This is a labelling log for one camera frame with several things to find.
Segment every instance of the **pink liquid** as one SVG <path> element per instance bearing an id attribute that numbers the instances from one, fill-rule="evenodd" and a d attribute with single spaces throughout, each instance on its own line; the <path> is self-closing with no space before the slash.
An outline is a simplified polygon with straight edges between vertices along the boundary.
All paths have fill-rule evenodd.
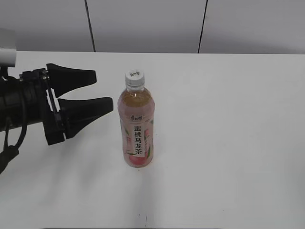
<path id="1" fill-rule="evenodd" d="M 121 118 L 123 155 L 126 163 L 132 167 L 144 167 L 153 158 L 153 113 L 154 101 L 147 89 L 143 92 L 124 91 L 118 100 L 118 111 Z M 142 128 L 139 139 L 142 154 L 136 154 L 134 129 Z"/>

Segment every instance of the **black cable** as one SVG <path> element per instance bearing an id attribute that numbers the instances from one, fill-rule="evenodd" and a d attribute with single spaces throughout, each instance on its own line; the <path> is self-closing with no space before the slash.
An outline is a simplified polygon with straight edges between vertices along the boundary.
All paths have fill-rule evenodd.
<path id="1" fill-rule="evenodd" d="M 22 107 L 22 126 L 21 126 L 21 132 L 20 132 L 19 139 L 15 145 L 17 148 L 19 148 L 21 146 L 21 144 L 25 138 L 25 135 L 27 133 L 27 129 L 28 129 L 28 116 L 27 116 L 27 107 L 26 107 L 25 98 L 24 98 L 25 96 L 20 88 L 19 88 L 19 97 L 21 100 L 21 107 Z"/>
<path id="2" fill-rule="evenodd" d="M 1 79 L 6 79 L 6 80 L 17 80 L 16 78 L 9 76 L 8 75 L 8 68 L 7 67 L 1 67 L 0 69 L 0 78 Z M 20 136 L 18 138 L 18 141 L 15 145 L 15 147 L 17 149 L 20 148 L 25 135 L 27 133 L 27 129 L 28 129 L 28 116 L 27 116 L 27 107 L 26 107 L 26 103 L 25 103 L 25 96 L 24 93 L 22 92 L 22 89 L 20 88 L 20 84 L 18 84 L 18 91 L 19 91 L 19 98 L 21 101 L 21 110 L 22 110 L 22 126 L 21 126 L 21 132 L 20 132 Z M 7 117 L 6 120 L 6 126 L 5 126 L 5 139 L 4 139 L 4 149 L 7 149 L 8 146 L 8 135 L 9 135 L 9 129 L 10 129 L 10 118 Z"/>
<path id="3" fill-rule="evenodd" d="M 5 149 L 7 149 L 9 147 L 9 144 L 8 144 L 9 129 L 10 129 L 10 119 L 6 118 L 6 123 L 5 123 L 5 139 L 4 139 L 3 150 L 5 150 Z"/>

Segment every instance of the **plastic bottle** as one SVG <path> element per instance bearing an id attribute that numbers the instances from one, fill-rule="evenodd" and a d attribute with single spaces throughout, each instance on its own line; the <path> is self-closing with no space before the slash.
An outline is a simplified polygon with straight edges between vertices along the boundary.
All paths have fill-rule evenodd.
<path id="1" fill-rule="evenodd" d="M 153 158 L 154 101 L 144 87 L 144 72 L 126 73 L 126 89 L 118 100 L 121 119 L 123 155 L 132 167 L 144 167 Z"/>

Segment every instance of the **brand logo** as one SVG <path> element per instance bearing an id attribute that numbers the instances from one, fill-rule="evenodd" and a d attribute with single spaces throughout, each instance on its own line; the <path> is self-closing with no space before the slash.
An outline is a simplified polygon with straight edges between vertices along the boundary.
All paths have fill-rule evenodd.
<path id="1" fill-rule="evenodd" d="M 130 120 L 132 120 L 133 122 L 142 121 L 142 115 L 141 116 L 134 116 L 134 115 L 132 115 L 130 117 Z"/>

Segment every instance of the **white wall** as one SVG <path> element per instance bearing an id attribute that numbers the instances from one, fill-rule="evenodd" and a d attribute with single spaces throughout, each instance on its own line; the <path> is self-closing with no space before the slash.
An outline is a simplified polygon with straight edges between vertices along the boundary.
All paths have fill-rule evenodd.
<path id="1" fill-rule="evenodd" d="M 305 54 L 305 0 L 209 0 L 201 52 Z"/>
<path id="2" fill-rule="evenodd" d="M 83 0 L 0 0 L 0 28 L 16 31 L 17 50 L 92 51 Z"/>
<path id="3" fill-rule="evenodd" d="M 205 0 L 88 0 L 98 52 L 196 53 Z"/>
<path id="4" fill-rule="evenodd" d="M 206 0 L 87 0 L 98 52 L 196 53 Z M 209 0 L 200 52 L 305 54 L 305 0 Z M 87 51 L 84 0 L 0 0 L 26 51 Z"/>

